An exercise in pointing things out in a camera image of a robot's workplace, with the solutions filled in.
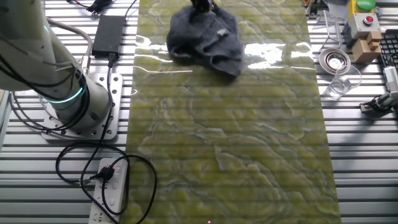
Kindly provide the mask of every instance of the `black cable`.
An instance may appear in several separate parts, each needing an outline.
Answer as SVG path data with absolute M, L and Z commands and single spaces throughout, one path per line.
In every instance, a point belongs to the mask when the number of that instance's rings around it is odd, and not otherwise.
M 94 3 L 86 10 L 89 12 L 100 13 L 104 7 L 110 5 L 112 0 L 95 0 Z
M 90 104 L 90 92 L 89 92 L 88 89 L 86 89 L 86 91 L 87 91 L 86 97 L 83 99 L 84 102 L 83 102 L 82 105 L 81 105 L 81 106 L 84 105 L 84 108 L 83 108 L 82 110 L 81 110 L 81 108 L 80 108 L 80 109 L 78 109 L 78 110 L 76 111 L 76 114 L 73 116 L 74 119 L 72 119 L 72 120 L 70 120 L 69 122 L 67 122 L 67 123 L 65 123 L 65 124 L 63 124 L 63 125 L 61 125 L 61 126 L 59 126 L 59 127 L 56 127 L 56 128 L 48 128 L 48 127 L 45 127 L 45 126 L 43 126 L 43 125 L 41 125 L 41 124 L 35 122 L 35 121 L 34 121 L 33 119 L 31 119 L 30 117 L 28 117 L 28 115 L 25 113 L 25 111 L 22 109 L 21 105 L 19 104 L 19 102 L 18 102 L 18 100 L 17 100 L 17 98 L 16 98 L 14 92 L 12 92 L 12 94 L 10 94 L 10 95 L 8 96 L 8 97 L 9 97 L 8 102 L 9 102 L 9 104 L 10 104 L 10 107 L 11 107 L 12 112 L 14 112 L 14 114 L 17 116 L 17 118 L 18 118 L 21 122 L 23 122 L 26 126 L 32 128 L 32 129 L 39 130 L 39 131 L 63 131 L 63 130 L 66 130 L 66 129 L 70 129 L 71 127 L 73 127 L 74 125 L 76 125 L 76 124 L 82 119 L 82 117 L 84 117 L 84 115 L 85 115 L 86 112 L 88 111 L 88 106 L 89 106 L 89 104 Z M 14 97 L 14 101 L 15 101 L 15 103 L 16 103 L 16 105 L 17 105 L 19 111 L 26 117 L 26 119 L 28 120 L 28 122 L 31 122 L 31 123 L 35 124 L 36 126 L 33 126 L 33 125 L 29 124 L 27 121 L 24 121 L 24 119 L 19 115 L 19 113 L 17 113 L 17 111 L 16 111 L 16 109 L 15 109 L 15 107 L 14 107 L 14 105 L 13 105 L 11 96 Z
M 136 1 L 137 1 L 137 0 L 134 0 L 134 1 L 131 3 L 131 5 L 130 5 L 130 7 L 127 9 L 126 14 L 124 15 L 124 17 L 127 17 L 127 13 L 129 13 L 129 11 L 130 11 L 132 5 L 134 5 L 134 3 L 136 3 Z
M 67 2 L 69 2 L 69 3 L 71 3 L 71 1 L 74 1 L 76 3 L 76 5 L 83 6 L 83 7 L 86 7 L 86 8 L 89 7 L 89 6 L 83 5 L 82 3 L 80 3 L 80 2 L 78 2 L 76 0 L 67 0 Z
M 149 211 L 150 211 L 150 208 L 152 207 L 152 204 L 153 204 L 153 202 L 154 202 L 155 193 L 156 193 L 156 188 L 157 188 L 157 173 L 156 173 L 155 167 L 154 167 L 147 159 L 145 159 L 145 158 L 143 158 L 143 157 L 141 157 L 141 156 L 127 155 L 125 152 L 123 152 L 122 150 L 120 150 L 120 149 L 118 149 L 118 148 L 116 148 L 116 147 L 112 147 L 112 146 L 103 144 L 103 140 L 104 140 L 105 134 L 106 134 L 107 129 L 108 129 L 110 117 L 111 117 L 111 114 L 112 114 L 112 108 L 113 108 L 113 107 L 112 107 L 113 99 L 112 99 L 112 95 L 111 95 L 111 89 L 110 89 L 109 81 L 110 81 L 110 79 L 111 79 L 111 69 L 112 69 L 112 67 L 113 67 L 113 64 L 114 64 L 114 61 L 115 61 L 115 60 L 116 60 L 116 55 L 115 55 L 115 54 L 111 54 L 111 55 L 109 56 L 108 75 L 107 75 L 107 82 L 106 82 L 107 91 L 108 91 L 108 96 L 109 96 L 109 113 L 108 113 L 108 116 L 107 116 L 107 118 L 106 118 L 105 126 L 104 126 L 104 129 L 103 129 L 101 138 L 100 138 L 100 140 L 99 140 L 99 143 L 76 142 L 76 143 L 73 143 L 73 144 L 71 144 L 71 145 L 65 147 L 65 148 L 62 150 L 62 152 L 58 155 L 57 160 L 55 161 L 55 170 L 56 170 L 58 176 L 59 176 L 62 180 L 66 181 L 66 182 L 70 182 L 70 183 L 77 183 L 77 182 L 79 182 L 82 191 L 84 191 L 84 193 L 87 195 L 87 197 L 89 197 L 89 198 L 91 199 L 91 201 L 94 202 L 94 203 L 104 212 L 104 214 L 105 214 L 106 216 L 108 216 L 108 218 L 109 218 L 112 222 L 114 222 L 115 224 L 119 224 L 118 221 L 115 220 L 115 219 L 112 217 L 112 215 L 109 214 L 109 213 L 112 213 L 113 215 L 121 215 L 121 214 L 122 214 L 123 212 L 125 212 L 126 209 L 127 209 L 127 206 L 128 206 L 128 196 L 129 196 L 129 191 L 128 191 L 128 188 L 129 188 L 129 173 L 130 173 L 130 161 L 129 161 L 128 158 L 129 158 L 129 157 L 134 157 L 134 158 L 137 158 L 137 159 L 140 159 L 140 160 L 144 161 L 146 164 L 149 165 L 149 167 L 152 169 L 152 171 L 153 171 L 153 173 L 154 173 L 155 184 L 154 184 L 154 191 L 153 191 L 153 193 L 152 193 L 152 197 L 151 197 L 150 202 L 149 202 L 149 206 L 148 206 L 148 208 L 147 208 L 145 214 L 144 214 L 144 215 L 141 217 L 141 219 L 137 222 L 137 224 L 139 224 L 139 223 L 141 223 L 141 222 L 145 219 L 145 217 L 148 215 L 148 213 L 149 213 Z M 86 165 L 85 165 L 85 167 L 84 167 L 84 169 L 83 169 L 83 171 L 82 171 L 82 173 L 81 173 L 80 179 L 68 179 L 68 178 L 65 178 L 65 177 L 61 174 L 61 172 L 60 172 L 60 169 L 59 169 L 60 161 L 61 161 L 62 157 L 63 157 L 66 153 L 70 152 L 71 150 L 73 150 L 73 149 L 75 149 L 75 148 L 77 148 L 77 147 L 95 147 L 95 149 L 94 149 L 94 151 L 93 151 L 91 157 L 88 159 L 88 161 L 87 161 L 87 163 L 86 163 Z M 123 156 L 119 157 L 118 159 L 116 159 L 116 160 L 111 164 L 110 167 L 113 167 L 113 166 L 114 166 L 118 161 L 120 161 L 121 159 L 127 160 L 127 173 L 126 173 L 126 181 L 125 181 L 125 184 L 124 184 L 124 206 L 123 206 L 123 208 L 121 209 L 120 212 L 114 212 L 114 211 L 112 211 L 112 210 L 109 208 L 108 204 L 106 203 L 105 192 L 104 192 L 104 190 L 105 190 L 104 185 L 106 184 L 106 180 L 103 181 L 103 189 L 102 189 L 102 192 L 101 192 L 102 195 L 103 195 L 103 203 L 104 203 L 104 206 L 105 206 L 105 207 L 103 207 L 102 204 L 100 204 L 93 196 L 91 196 L 90 193 L 86 190 L 86 187 L 85 187 L 85 184 L 86 184 L 88 181 L 90 181 L 90 179 L 93 178 L 93 177 L 90 177 L 89 179 L 85 179 L 85 178 L 84 178 L 84 176 L 85 176 L 85 174 L 86 174 L 86 171 L 87 171 L 87 168 L 88 168 L 88 166 L 90 165 L 91 161 L 93 160 L 93 158 L 95 157 L 95 155 L 97 154 L 97 152 L 99 151 L 99 149 L 100 149 L 101 147 L 102 147 L 102 148 L 105 148 L 105 149 L 112 149 L 112 150 L 117 151 L 117 152 L 119 152 L 120 154 L 123 155 Z
M 150 211 L 150 208 L 152 207 L 152 204 L 154 203 L 155 194 L 156 194 L 156 188 L 157 188 L 157 173 L 156 173 L 155 167 L 154 167 L 147 159 L 145 159 L 145 158 L 143 158 L 143 157 L 141 157 L 141 156 L 136 156 L 136 155 L 125 155 L 125 156 L 119 157 L 119 158 L 117 158 L 117 159 L 110 165 L 110 168 L 113 168 L 114 165 L 115 165 L 117 162 L 119 162 L 120 160 L 125 159 L 125 158 L 129 158 L 129 157 L 133 157 L 133 158 L 140 159 L 140 160 L 144 161 L 144 162 L 150 167 L 150 169 L 151 169 L 152 172 L 154 173 L 154 177 L 155 177 L 155 183 L 154 183 L 154 189 L 153 189 L 153 192 L 152 192 L 152 197 L 150 198 L 150 201 L 149 201 L 147 210 L 145 211 L 144 215 L 143 215 L 143 216 L 141 217 L 141 219 L 136 223 L 136 224 L 139 224 L 139 223 L 141 223 L 142 221 L 144 221 L 144 219 L 146 218 L 146 216 L 148 215 L 148 213 L 149 213 L 149 211 Z M 106 209 L 107 209 L 110 213 L 112 213 L 113 215 L 121 215 L 121 214 L 123 214 L 123 212 L 127 209 L 127 205 L 126 205 L 127 203 L 126 203 L 126 202 L 128 201 L 128 194 L 126 195 L 127 200 L 125 200 L 125 206 L 124 206 L 124 208 L 123 208 L 120 212 L 114 212 L 114 211 L 112 211 L 112 210 L 108 207 L 108 204 L 106 203 L 106 200 L 105 200 L 105 183 L 106 183 L 106 181 L 104 181 L 104 182 L 102 183 L 102 191 L 101 191 L 101 193 L 102 193 L 103 203 L 104 203 Z
M 41 90 L 39 90 L 38 88 L 35 87 L 35 85 L 33 85 L 31 82 L 25 80 L 20 74 L 18 74 L 17 71 L 14 70 L 14 68 L 7 62 L 7 60 L 0 54 L 0 62 L 2 62 L 4 64 L 4 66 L 6 66 L 6 68 L 9 70 L 9 72 L 6 72 L 6 75 L 12 75 L 11 78 L 16 79 L 17 81 L 22 82 L 23 84 L 27 85 L 29 88 L 33 89 L 34 91 L 36 91 L 38 94 L 51 99 L 51 100 L 65 100 L 66 98 L 69 97 L 70 92 L 72 91 L 72 86 L 70 87 L 67 95 L 65 97 L 62 98 L 56 98 L 54 96 L 50 96 L 44 92 L 42 92 Z

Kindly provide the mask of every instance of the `gray cloth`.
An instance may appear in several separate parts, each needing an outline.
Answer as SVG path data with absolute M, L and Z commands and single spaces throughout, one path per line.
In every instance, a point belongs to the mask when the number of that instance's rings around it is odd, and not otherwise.
M 167 48 L 176 61 L 195 63 L 238 76 L 243 48 L 233 15 L 218 7 L 198 13 L 187 6 L 172 16 Z

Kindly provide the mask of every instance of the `glass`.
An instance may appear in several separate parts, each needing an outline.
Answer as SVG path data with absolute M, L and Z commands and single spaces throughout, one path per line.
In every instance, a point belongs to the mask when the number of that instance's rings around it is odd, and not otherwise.
M 342 66 L 336 71 L 335 77 L 326 88 L 326 94 L 338 100 L 353 88 L 360 86 L 361 82 L 362 75 L 357 68 Z

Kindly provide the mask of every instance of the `glowing blue ring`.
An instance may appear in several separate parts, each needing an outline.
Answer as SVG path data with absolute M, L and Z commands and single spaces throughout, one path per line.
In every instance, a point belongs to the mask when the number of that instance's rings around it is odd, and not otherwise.
M 51 100 L 47 100 L 49 103 L 66 103 L 68 101 L 73 100 L 74 98 L 76 98 L 81 92 L 83 91 L 83 88 L 80 88 L 79 91 L 77 91 L 77 93 L 75 93 L 72 97 L 70 97 L 69 99 L 66 100 L 62 100 L 62 101 L 51 101 Z

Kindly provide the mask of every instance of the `yellow box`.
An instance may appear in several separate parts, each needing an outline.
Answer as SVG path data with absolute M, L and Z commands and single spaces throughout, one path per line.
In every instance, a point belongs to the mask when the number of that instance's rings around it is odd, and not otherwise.
M 350 19 L 353 16 L 353 14 L 356 13 L 374 13 L 374 9 L 370 11 L 360 9 L 356 4 L 356 0 L 351 0 L 348 3 L 348 19 Z

